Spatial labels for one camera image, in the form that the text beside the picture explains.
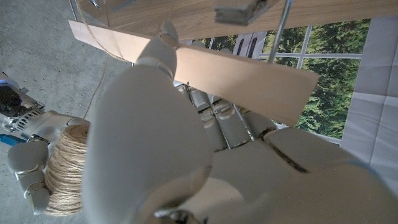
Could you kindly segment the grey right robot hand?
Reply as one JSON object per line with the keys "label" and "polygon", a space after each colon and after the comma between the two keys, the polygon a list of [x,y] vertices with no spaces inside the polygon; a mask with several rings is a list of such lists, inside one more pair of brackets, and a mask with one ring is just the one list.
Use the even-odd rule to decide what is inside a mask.
{"label": "grey right robot hand", "polygon": [[10,148],[7,162],[34,215],[79,213],[90,122],[33,109],[7,127],[24,139]]}

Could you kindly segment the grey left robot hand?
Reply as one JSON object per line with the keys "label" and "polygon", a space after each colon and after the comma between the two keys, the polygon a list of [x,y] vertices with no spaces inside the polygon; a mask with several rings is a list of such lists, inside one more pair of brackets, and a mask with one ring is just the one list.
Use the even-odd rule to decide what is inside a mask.
{"label": "grey left robot hand", "polygon": [[[285,124],[215,151],[179,80]],[[316,73],[178,41],[161,23],[105,91],[88,137],[92,223],[396,223],[397,197],[344,149],[294,124]]]}

